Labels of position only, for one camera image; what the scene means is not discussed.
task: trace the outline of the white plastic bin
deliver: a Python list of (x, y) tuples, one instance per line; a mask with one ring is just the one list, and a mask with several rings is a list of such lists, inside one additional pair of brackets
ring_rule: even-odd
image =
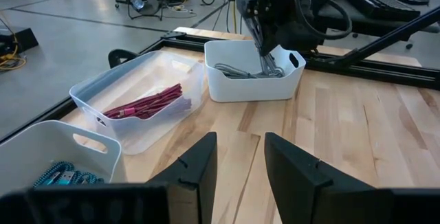
[[(205, 44), (205, 64), (209, 93), (217, 102), (260, 100), (286, 100), (294, 96), (305, 67), (304, 58), (281, 46), (272, 50), (275, 63), (285, 76), (265, 79), (230, 79), (215, 69), (217, 63), (225, 63), (251, 74), (261, 72), (259, 53), (254, 41), (210, 41)], [(290, 58), (297, 60), (297, 65)]]
[[(105, 146), (102, 152), (76, 139), (91, 139)], [(67, 161), (76, 170), (91, 172), (106, 183), (127, 182), (122, 149), (117, 141), (59, 121), (41, 122), (0, 144), (0, 196), (31, 187), (53, 163)]]
[[(96, 132), (118, 140), (122, 151), (145, 151), (201, 104), (204, 67), (196, 60), (170, 52), (150, 52), (119, 65), (70, 89), (70, 96)], [(147, 120), (126, 117), (115, 120), (105, 111), (159, 93), (180, 83), (183, 96)], [(191, 108), (176, 113), (186, 100)]]

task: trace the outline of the gray floor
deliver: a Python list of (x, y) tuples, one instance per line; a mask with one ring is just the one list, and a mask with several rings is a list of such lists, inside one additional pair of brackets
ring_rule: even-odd
[[(0, 0), (0, 14), (12, 26), (31, 27), (40, 43), (26, 52), (26, 66), (0, 74), (0, 137), (67, 97), (72, 85), (108, 70), (107, 54), (112, 49), (140, 51), (164, 31), (179, 26), (211, 30), (218, 15), (214, 12), (223, 2), (202, 6), (200, 0), (190, 0), (186, 9), (192, 9), (196, 17), (185, 19), (188, 13), (165, 10), (164, 16), (174, 18), (163, 21), (153, 17), (131, 20), (125, 6), (117, 10), (114, 4), (114, 0)], [(234, 31), (232, 11), (228, 27)], [(237, 32), (239, 27), (237, 13)], [(215, 30), (226, 32), (226, 8)], [(242, 32), (249, 34), (244, 26)], [(373, 39), (360, 35), (327, 45), (351, 49)], [(439, 35), (420, 33), (412, 39), (415, 46), (410, 51), (399, 43), (384, 52), (413, 56), (424, 66), (440, 68)]]

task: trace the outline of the wooden table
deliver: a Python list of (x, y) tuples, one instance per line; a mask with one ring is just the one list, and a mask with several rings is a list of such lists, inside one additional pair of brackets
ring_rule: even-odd
[[(177, 30), (247, 39), (238, 34)], [(204, 60), (199, 52), (164, 50)], [(319, 50), (346, 52), (332, 47)], [(371, 59), (419, 65), (414, 58), (401, 56), (376, 54)], [(213, 223), (281, 223), (265, 168), (268, 131), (372, 186), (440, 186), (437, 91), (309, 70), (304, 71), (296, 97), (286, 101), (217, 103), (210, 99), (207, 84), (205, 88), (199, 110), (144, 153), (124, 156), (124, 162), (130, 182), (145, 182), (208, 131), (216, 131), (219, 162)], [(86, 127), (79, 110), (63, 121)]]

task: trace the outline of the black metal frame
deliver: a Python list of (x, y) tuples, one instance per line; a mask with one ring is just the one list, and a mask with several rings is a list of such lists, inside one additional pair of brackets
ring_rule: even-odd
[[(437, 22), (438, 20), (440, 20), (440, 7), (390, 32), (386, 36), (377, 39), (375, 42), (372, 42), (363, 48), (355, 49), (343, 56), (314, 54), (311, 52), (302, 52), (301, 54), (307, 61), (306, 69), (440, 90), (439, 69), (397, 65), (393, 63), (383, 63), (365, 59), (374, 53), (377, 53), (378, 51), (398, 42), (402, 36), (409, 36), (428, 25)], [(222, 39), (188, 35), (183, 32), (167, 32), (161, 37), (160, 40), (142, 50), (139, 54), (121, 49), (116, 49), (110, 52), (109, 64), (110, 68), (113, 68), (127, 60), (138, 57), (140, 54), (159, 50), (163, 47), (173, 47), (194, 52), (204, 52), (205, 43), (217, 40)], [(0, 144), (20, 133), (30, 125), (46, 120), (62, 119), (74, 109), (76, 109), (76, 105), (72, 98), (65, 98), (52, 108), (46, 110), (20, 128), (3, 137), (0, 140)]]
[(139, 17), (157, 17), (160, 21), (162, 20), (162, 18), (163, 18), (163, 16), (164, 16), (164, 9), (163, 9), (163, 7), (162, 7), (162, 4), (161, 3), (159, 3), (159, 9), (160, 9), (160, 16), (159, 15), (156, 15), (156, 14), (139, 14), (139, 15), (137, 15), (137, 16), (131, 16), (131, 14), (130, 14), (130, 7), (132, 7), (133, 9), (135, 9), (135, 7), (133, 7), (133, 4), (131, 3), (131, 1), (130, 0), (115, 0), (115, 7), (116, 8), (119, 8), (119, 4), (126, 4), (127, 5), (127, 7), (126, 7), (126, 9), (127, 9), (127, 14), (128, 14), (128, 16), (130, 17), (130, 19), (136, 19), (136, 18), (139, 18)]

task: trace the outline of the red cable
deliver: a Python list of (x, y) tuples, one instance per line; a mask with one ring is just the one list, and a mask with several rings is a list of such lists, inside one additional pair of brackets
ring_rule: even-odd
[[(112, 119), (121, 119), (125, 117), (138, 117), (146, 119), (152, 117), (163, 108), (174, 102), (182, 96), (182, 86), (176, 84), (163, 90), (153, 96), (148, 96), (140, 100), (124, 104), (120, 107), (104, 112), (104, 115)], [(191, 100), (183, 100), (183, 104), (178, 104), (173, 113), (179, 113), (191, 108)]]

